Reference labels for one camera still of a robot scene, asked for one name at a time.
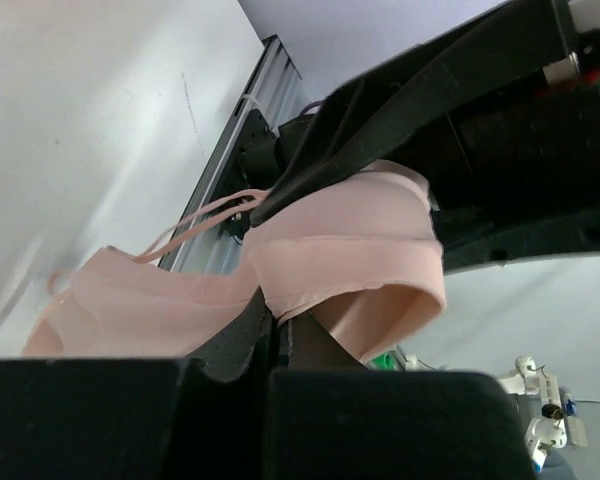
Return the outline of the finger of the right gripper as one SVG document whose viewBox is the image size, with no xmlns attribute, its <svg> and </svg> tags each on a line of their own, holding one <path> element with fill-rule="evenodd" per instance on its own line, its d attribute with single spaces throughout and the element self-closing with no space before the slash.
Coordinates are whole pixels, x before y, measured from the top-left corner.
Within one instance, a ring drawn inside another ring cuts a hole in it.
<svg viewBox="0 0 600 480">
<path fill-rule="evenodd" d="M 260 226 L 292 203 L 351 177 L 421 127 L 514 75 L 499 29 L 448 34 L 348 81 L 326 98 L 284 174 L 251 214 Z"/>
</svg>

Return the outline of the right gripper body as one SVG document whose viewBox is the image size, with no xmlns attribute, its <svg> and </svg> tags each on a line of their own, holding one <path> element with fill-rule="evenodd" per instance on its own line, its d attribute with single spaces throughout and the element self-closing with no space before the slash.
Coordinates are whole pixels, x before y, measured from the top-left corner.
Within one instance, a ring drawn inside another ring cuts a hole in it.
<svg viewBox="0 0 600 480">
<path fill-rule="evenodd" d="M 432 185 L 447 272 L 600 255 L 600 1 L 500 1 L 419 42 L 426 64 L 498 14 L 503 26 L 466 66 L 488 80 L 536 65 L 450 109 L 414 140 Z"/>
</svg>

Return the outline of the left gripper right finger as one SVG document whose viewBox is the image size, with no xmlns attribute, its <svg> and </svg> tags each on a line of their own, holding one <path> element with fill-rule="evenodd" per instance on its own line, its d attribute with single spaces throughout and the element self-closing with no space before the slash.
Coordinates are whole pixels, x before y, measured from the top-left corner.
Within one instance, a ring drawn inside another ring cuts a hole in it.
<svg viewBox="0 0 600 480">
<path fill-rule="evenodd" d="M 367 369 L 308 315 L 278 338 L 268 478 L 534 478 L 517 412 L 494 378 Z"/>
</svg>

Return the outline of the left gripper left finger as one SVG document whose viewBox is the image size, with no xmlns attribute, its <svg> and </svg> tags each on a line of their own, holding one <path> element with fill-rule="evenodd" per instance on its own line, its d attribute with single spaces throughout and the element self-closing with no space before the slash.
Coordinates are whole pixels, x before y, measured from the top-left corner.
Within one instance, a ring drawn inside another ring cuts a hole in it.
<svg viewBox="0 0 600 480">
<path fill-rule="evenodd" d="M 273 319 L 182 358 L 0 360 L 0 479 L 258 479 Z"/>
</svg>

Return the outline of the pink bra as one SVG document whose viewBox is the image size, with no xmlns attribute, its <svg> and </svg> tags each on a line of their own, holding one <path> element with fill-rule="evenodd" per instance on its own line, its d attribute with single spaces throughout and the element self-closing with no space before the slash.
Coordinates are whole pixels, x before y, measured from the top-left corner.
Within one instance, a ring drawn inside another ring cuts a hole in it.
<svg viewBox="0 0 600 480">
<path fill-rule="evenodd" d="M 245 235 L 228 274 L 175 273 L 156 260 L 229 217 L 263 190 L 216 200 L 143 253 L 105 247 L 69 278 L 32 329 L 26 357 L 168 357 L 202 346 L 261 292 L 279 323 L 311 312 L 369 361 L 445 308 L 443 249 L 427 180 L 379 160 L 284 208 Z"/>
</svg>

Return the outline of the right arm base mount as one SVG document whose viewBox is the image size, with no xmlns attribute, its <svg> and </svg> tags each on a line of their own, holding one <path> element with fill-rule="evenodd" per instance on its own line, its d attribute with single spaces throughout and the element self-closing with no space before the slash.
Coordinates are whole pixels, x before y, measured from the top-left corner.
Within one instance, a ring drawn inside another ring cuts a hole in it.
<svg viewBox="0 0 600 480">
<path fill-rule="evenodd" d="M 288 167 L 312 117 L 293 118 L 274 133 L 259 110 L 250 111 L 212 199 L 245 189 L 271 188 Z"/>
</svg>

